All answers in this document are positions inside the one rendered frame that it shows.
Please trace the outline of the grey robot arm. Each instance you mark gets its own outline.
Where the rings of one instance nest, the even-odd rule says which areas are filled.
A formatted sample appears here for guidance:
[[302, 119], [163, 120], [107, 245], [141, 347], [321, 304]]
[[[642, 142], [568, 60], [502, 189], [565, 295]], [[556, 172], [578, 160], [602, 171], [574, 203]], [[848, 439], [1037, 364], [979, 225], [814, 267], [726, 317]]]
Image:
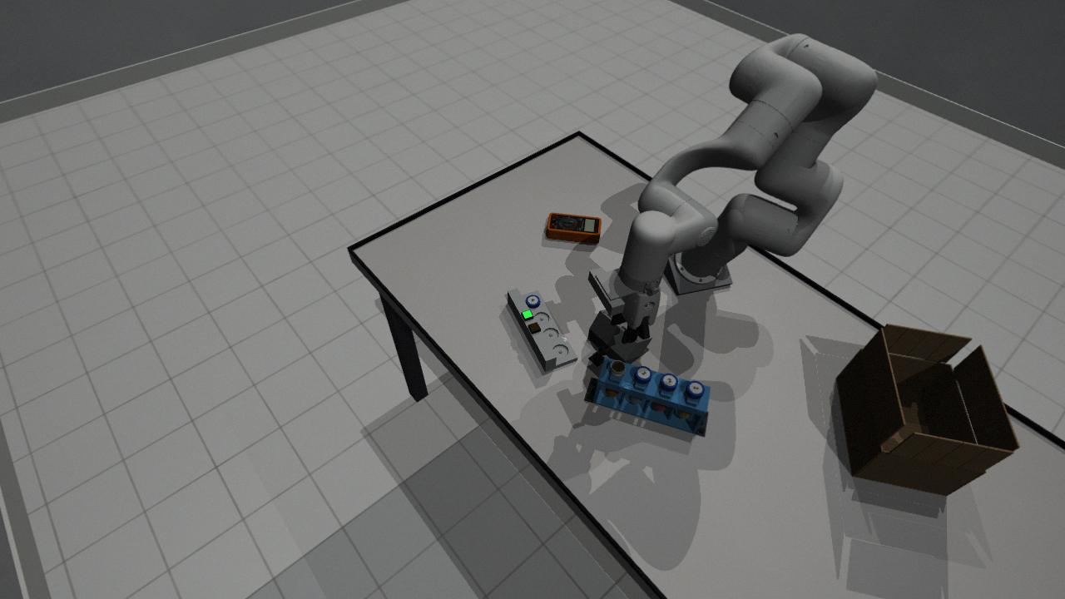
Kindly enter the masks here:
[[[657, 295], [670, 255], [682, 278], [704, 285], [748, 244], [784, 257], [801, 250], [842, 191], [841, 171], [817, 158], [867, 106], [876, 83], [859, 58], [801, 33], [742, 58], [730, 91], [748, 103], [743, 112], [722, 136], [666, 161], [639, 198], [641, 215], [632, 222], [621, 268], [590, 270], [608, 314], [623, 312], [622, 297], [637, 291]], [[707, 167], [758, 169], [755, 185], [796, 210], [742, 193], [716, 218], [676, 187]]]

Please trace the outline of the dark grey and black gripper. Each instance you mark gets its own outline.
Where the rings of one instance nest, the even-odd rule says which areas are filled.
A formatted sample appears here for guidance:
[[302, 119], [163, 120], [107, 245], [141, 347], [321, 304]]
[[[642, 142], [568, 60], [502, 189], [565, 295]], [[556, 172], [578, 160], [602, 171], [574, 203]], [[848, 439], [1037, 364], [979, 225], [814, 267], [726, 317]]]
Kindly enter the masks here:
[[650, 291], [646, 293], [637, 291], [634, 295], [622, 297], [625, 303], [624, 310], [620, 314], [612, 315], [610, 324], [615, 326], [627, 322], [627, 330], [622, 337], [623, 344], [634, 344], [637, 336], [642, 339], [650, 338], [649, 325], [654, 324], [661, 303], [661, 287], [659, 285], [658, 289], [657, 295]]

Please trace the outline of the orange digital multimeter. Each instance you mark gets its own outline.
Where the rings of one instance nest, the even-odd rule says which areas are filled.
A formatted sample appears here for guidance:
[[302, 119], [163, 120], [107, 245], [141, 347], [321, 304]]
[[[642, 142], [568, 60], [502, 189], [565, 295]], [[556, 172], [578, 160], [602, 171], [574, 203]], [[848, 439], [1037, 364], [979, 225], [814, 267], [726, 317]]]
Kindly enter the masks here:
[[581, 215], [551, 213], [547, 222], [548, 239], [597, 244], [602, 220]]

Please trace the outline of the black table edge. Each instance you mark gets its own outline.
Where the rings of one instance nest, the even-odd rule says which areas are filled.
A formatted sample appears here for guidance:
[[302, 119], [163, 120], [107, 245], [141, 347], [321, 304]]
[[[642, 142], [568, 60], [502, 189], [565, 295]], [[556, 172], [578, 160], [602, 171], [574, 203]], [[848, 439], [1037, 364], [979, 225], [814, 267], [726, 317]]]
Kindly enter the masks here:
[[[477, 387], [475, 386], [475, 384], [473, 384], [471, 381], [469, 381], [469, 378], [466, 378], [466, 375], [464, 374], [464, 372], [462, 370], [460, 370], [460, 368], [458, 368], [458, 366], [455, 365], [450, 360], [450, 358], [448, 357], [448, 354], [446, 354], [444, 352], [444, 350], [440, 349], [440, 345], [436, 344], [436, 341], [433, 339], [431, 339], [431, 336], [429, 336], [429, 334], [423, 329], [423, 327], [421, 326], [421, 324], [419, 324], [415, 321], [415, 318], [412, 317], [406, 309], [404, 309], [404, 307], [399, 303], [399, 301], [396, 300], [396, 297], [394, 297], [394, 295], [392, 295], [391, 292], [389, 292], [389, 290], [387, 289], [387, 287], [384, 287], [384, 284], [381, 284], [381, 281], [378, 280], [378, 278], [372, 272], [372, 270], [370, 270], [368, 266], [365, 263], [363, 263], [362, 260], [360, 260], [359, 256], [356, 255], [356, 253], [353, 252], [353, 250], [358, 249], [363, 244], [366, 244], [370, 241], [375, 240], [376, 238], [378, 238], [378, 236], [388, 234], [388, 232], [390, 232], [393, 229], [396, 229], [397, 227], [403, 226], [404, 224], [408, 223], [408, 221], [417, 218], [421, 215], [425, 215], [425, 213], [429, 212], [430, 210], [436, 209], [437, 207], [440, 207], [442, 204], [449, 203], [450, 200], [455, 200], [455, 198], [457, 198], [458, 196], [463, 195], [463, 194], [465, 194], [466, 192], [469, 192], [471, 190], [474, 190], [475, 187], [481, 187], [481, 185], [484, 185], [484, 183], [486, 183], [488, 181], [493, 181], [494, 178], [498, 177], [503, 173], [508, 173], [510, 169], [517, 168], [518, 166], [522, 166], [524, 163], [530, 161], [532, 158], [537, 158], [537, 156], [540, 156], [542, 153], [551, 151], [555, 147], [560, 146], [561, 144], [563, 144], [564, 141], [570, 141], [571, 139], [575, 139], [576, 136], [581, 136], [581, 139], [585, 139], [586, 141], [590, 141], [591, 144], [593, 144], [594, 146], [596, 146], [597, 148], [600, 148], [600, 151], [604, 151], [605, 153], [608, 153], [609, 156], [611, 156], [612, 158], [615, 158], [617, 161], [621, 162], [624, 166], [627, 166], [628, 168], [635, 171], [635, 173], [637, 173], [638, 175], [644, 177], [644, 179], [646, 179], [648, 181], [651, 181], [651, 179], [653, 179], [653, 177], [649, 176], [646, 173], [643, 173], [643, 171], [641, 171], [639, 168], [636, 168], [635, 166], [632, 166], [632, 164], [629, 164], [629, 162], [627, 162], [624, 159], [620, 158], [620, 156], [617, 156], [612, 151], [609, 151], [606, 147], [604, 147], [600, 143], [597, 143], [597, 141], [594, 141], [593, 139], [590, 139], [589, 136], [587, 136], [587, 134], [583, 134], [580, 131], [576, 131], [575, 133], [570, 134], [570, 136], [567, 136], [567, 137], [562, 139], [561, 141], [556, 141], [556, 143], [552, 144], [547, 148], [542, 149], [542, 151], [538, 151], [536, 153], [532, 153], [532, 155], [528, 156], [528, 158], [524, 158], [524, 159], [518, 161], [512, 166], [499, 169], [498, 173], [494, 173], [493, 175], [490, 175], [490, 176], [484, 178], [482, 181], [477, 181], [476, 183], [474, 183], [474, 185], [464, 187], [464, 189], [460, 190], [459, 192], [456, 192], [455, 194], [449, 195], [448, 197], [444, 198], [444, 200], [436, 203], [436, 204], [431, 205], [430, 207], [427, 207], [427, 208], [425, 208], [425, 209], [416, 212], [415, 215], [411, 215], [410, 217], [403, 218], [402, 221], [397, 221], [397, 223], [395, 223], [394, 225], [389, 226], [389, 227], [387, 227], [386, 229], [383, 229], [381, 231], [378, 231], [377, 234], [371, 234], [371, 236], [368, 236], [368, 238], [362, 239], [362, 241], [359, 241], [356, 244], [351, 244], [351, 246], [347, 247], [347, 249], [349, 249], [349, 253], [362, 265], [362, 268], [368, 271], [370, 277], [374, 278], [374, 280], [376, 281], [376, 284], [378, 284], [379, 287], [383, 288], [383, 290], [387, 293], [387, 295], [389, 297], [391, 297], [391, 300], [399, 307], [399, 309], [402, 309], [402, 311], [404, 312], [404, 314], [406, 314], [410, 319], [410, 321], [414, 322], [414, 325], [416, 326], [416, 329], [421, 330], [421, 333], [428, 339], [428, 341], [430, 342], [430, 344], [432, 344], [433, 346], [436, 346], [436, 350], [438, 350], [440, 352], [440, 354], [443, 356], [443, 358], [445, 358], [448, 361], [448, 363], [452, 365], [452, 367], [458, 372], [458, 374], [461, 376], [461, 378], [463, 378], [466, 382], [466, 384], [469, 384], [469, 387], [471, 387], [472, 390], [474, 390], [474, 392], [476, 392], [476, 394], [484, 400], [484, 404], [486, 404], [492, 410], [492, 412], [496, 414], [496, 417], [498, 417], [501, 419], [501, 422], [503, 423], [503, 425], [507, 426], [508, 431], [510, 431], [511, 433], [513, 433], [514, 436], [517, 436], [517, 440], [520, 441], [520, 443], [523, 447], [525, 447], [526, 450], [528, 450], [530, 452], [530, 455], [532, 455], [532, 458], [535, 458], [537, 460], [537, 463], [539, 463], [539, 465], [541, 465], [544, 468], [544, 470], [547, 471], [547, 473], [548, 473], [548, 475], [551, 475], [552, 480], [554, 480], [558, 484], [559, 487], [562, 487], [562, 490], [570, 497], [570, 499], [572, 499], [574, 501], [574, 503], [576, 504], [576, 507], [581, 508], [583, 514], [585, 514], [587, 516], [587, 518], [594, 524], [594, 527], [599, 528], [601, 534], [603, 536], [605, 536], [605, 538], [607, 538], [607, 540], [615, 546], [615, 549], [617, 550], [617, 552], [619, 552], [624, 560], [627, 560], [627, 562], [629, 562], [629, 566], [632, 568], [634, 568], [634, 570], [636, 570], [637, 574], [639, 574], [640, 577], [642, 577], [643, 581], [649, 585], [649, 587], [651, 589], [653, 589], [655, 592], [656, 596], [658, 596], [661, 599], [668, 599], [668, 598], [666, 598], [663, 596], [661, 589], [658, 589], [656, 587], [656, 585], [653, 582], [651, 582], [651, 580], [649, 579], [648, 574], [644, 574], [644, 572], [642, 571], [642, 569], [640, 567], [638, 567], [636, 565], [636, 563], [634, 562], [634, 560], [632, 560], [629, 557], [629, 555], [627, 555], [627, 553], [619, 546], [619, 543], [616, 543], [615, 539], [612, 538], [612, 536], [610, 536], [610, 534], [607, 533], [607, 531], [605, 530], [605, 528], [601, 527], [601, 524], [599, 523], [599, 521], [596, 520], [596, 518], [594, 518], [594, 516], [591, 515], [590, 512], [588, 509], [586, 509], [581, 505], [581, 501], [579, 501], [578, 499], [576, 499], [576, 497], [574, 496], [574, 493], [570, 492], [569, 488], [567, 488], [564, 486], [562, 480], [559, 480], [559, 477], [557, 477], [557, 475], [555, 473], [553, 473], [551, 469], [548, 469], [548, 465], [545, 462], [543, 462], [542, 458], [540, 458], [537, 455], [537, 453], [535, 453], [535, 450], [532, 450], [532, 448], [530, 448], [530, 446], [528, 446], [528, 443], [526, 443], [526, 441], [524, 439], [522, 439], [522, 437], [520, 436], [520, 433], [518, 433], [517, 430], [514, 430], [513, 426], [511, 426], [510, 423], [508, 423], [508, 421], [505, 418], [503, 418], [503, 415], [495, 409], [495, 407], [493, 406], [493, 404], [491, 404], [489, 402], [489, 399], [487, 399], [486, 396], [484, 396], [482, 392], [480, 392], [479, 389], [477, 389]], [[809, 284], [810, 287], [813, 287], [816, 290], [820, 291], [820, 293], [822, 293], [823, 295], [826, 295], [828, 297], [830, 297], [830, 300], [833, 300], [834, 302], [836, 302], [838, 304], [841, 304], [841, 306], [845, 309], [847, 309], [849, 312], [853, 312], [853, 314], [855, 314], [857, 317], [861, 317], [861, 319], [863, 319], [867, 323], [869, 323], [872, 326], [874, 326], [875, 329], [880, 330], [880, 329], [884, 328], [884, 326], [882, 324], [878, 323], [876, 321], [874, 321], [874, 319], [871, 319], [870, 317], [864, 314], [864, 312], [859, 311], [858, 309], [855, 309], [855, 307], [853, 307], [852, 304], [848, 304], [847, 302], [843, 302], [843, 300], [841, 300], [840, 297], [838, 297], [836, 295], [833, 295], [825, 288], [820, 287], [820, 285], [818, 285], [818, 284], [814, 284], [814, 281], [809, 277], [803, 276], [798, 270], [794, 270], [794, 268], [790, 268], [790, 266], [787, 265], [787, 263], [783, 262], [782, 260], [779, 260], [775, 257], [775, 255], [767, 253], [767, 250], [761, 250], [760, 247], [757, 247], [757, 246], [753, 246], [753, 245], [750, 245], [750, 244], [748, 244], [748, 246], [751, 249], [758, 250], [758, 253], [761, 253], [761, 255], [765, 255], [765, 257], [767, 257], [768, 259], [770, 259], [773, 262], [777, 263], [779, 266], [782, 266], [785, 270], [788, 270], [789, 273], [791, 273], [792, 275], [794, 275], [798, 278], [801, 278], [801, 280], [803, 280], [804, 284]], [[1050, 433], [1049, 431], [1043, 428], [1043, 426], [1041, 426], [1038, 424], [1035, 424], [1034, 421], [1032, 421], [1030, 418], [1027, 418], [1025, 416], [1025, 414], [1016, 412], [1016, 410], [1013, 407], [1009, 407], [1007, 404], [1005, 404], [1005, 407], [1007, 407], [1007, 412], [1009, 414], [1012, 414], [1012, 416], [1014, 416], [1015, 418], [1018, 418], [1019, 421], [1022, 421], [1026, 425], [1030, 426], [1030, 428], [1033, 428], [1034, 431], [1041, 433], [1044, 437], [1048, 438], [1049, 440], [1053, 441], [1056, 446], [1060, 446], [1061, 448], [1063, 448], [1063, 450], [1065, 450], [1065, 441], [1062, 441], [1060, 438], [1058, 438], [1054, 435], [1054, 433]]]

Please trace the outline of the dark grey button housing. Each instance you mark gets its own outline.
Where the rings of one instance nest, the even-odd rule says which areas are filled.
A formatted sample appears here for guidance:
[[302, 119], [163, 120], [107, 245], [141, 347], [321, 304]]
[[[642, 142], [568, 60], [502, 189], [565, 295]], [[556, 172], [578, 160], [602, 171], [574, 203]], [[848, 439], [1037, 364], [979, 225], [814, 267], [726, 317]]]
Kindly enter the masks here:
[[612, 321], [612, 317], [608, 314], [607, 309], [603, 309], [600, 310], [596, 321], [593, 321], [591, 324], [588, 338], [600, 350], [600, 352], [596, 352], [589, 358], [591, 363], [597, 367], [604, 363], [603, 355], [607, 355], [615, 360], [620, 360], [623, 363], [634, 363], [637, 358], [640, 358], [648, 352], [648, 345], [653, 337], [650, 336], [649, 339], [642, 339], [637, 336], [634, 344], [623, 344], [622, 337], [624, 331], [627, 330], [627, 322], [613, 326], [610, 324], [610, 321]]

